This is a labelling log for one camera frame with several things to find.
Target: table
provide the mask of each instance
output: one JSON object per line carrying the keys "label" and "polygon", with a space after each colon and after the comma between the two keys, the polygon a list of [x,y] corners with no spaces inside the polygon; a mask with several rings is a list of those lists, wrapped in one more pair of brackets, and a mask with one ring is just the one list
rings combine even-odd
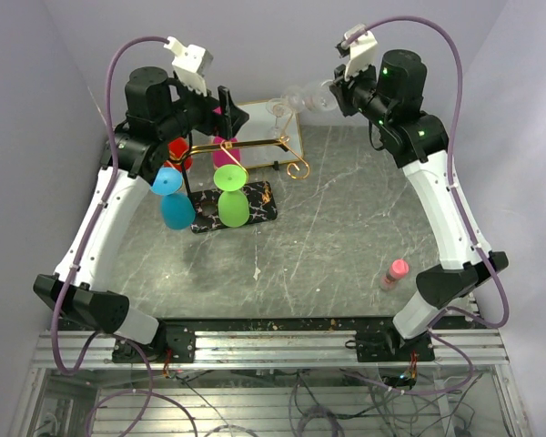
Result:
{"label": "table", "polygon": [[[311,174],[249,171],[271,183],[278,218],[206,234],[167,229],[159,197],[132,219],[113,270],[112,291],[156,317],[394,315],[414,293],[418,272],[438,251],[418,197],[365,127],[301,129]],[[210,156],[195,158],[192,190],[213,188]],[[397,258],[409,276],[378,287]]]}

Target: gray wall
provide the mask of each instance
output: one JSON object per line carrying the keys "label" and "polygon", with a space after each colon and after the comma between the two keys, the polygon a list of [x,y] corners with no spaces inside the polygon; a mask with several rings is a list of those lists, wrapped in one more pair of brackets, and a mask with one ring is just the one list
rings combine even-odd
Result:
{"label": "gray wall", "polygon": [[76,233],[103,133],[44,4],[0,0],[0,436],[50,315],[35,275]]}
{"label": "gray wall", "polygon": [[[511,266],[501,331],[535,435],[546,436],[546,1],[510,1],[467,75],[457,167],[480,227]],[[497,291],[479,294],[501,316]]]}
{"label": "gray wall", "polygon": [[[237,101],[278,97],[286,86],[331,78],[340,63],[334,48],[358,23],[391,15],[422,15],[449,29],[469,67],[506,0],[45,0],[71,54],[96,100],[103,101],[109,58],[128,39],[141,35],[175,36],[206,47],[215,57],[207,74],[212,89],[226,85]],[[384,49],[414,49],[430,68],[425,107],[436,114],[455,87],[452,58],[433,31],[419,25],[389,25],[376,32]],[[117,68],[118,83],[145,65],[170,68],[160,45],[131,50]],[[122,87],[115,88],[121,117]],[[306,122],[325,117],[302,118]],[[332,124],[352,122],[335,115]]]}

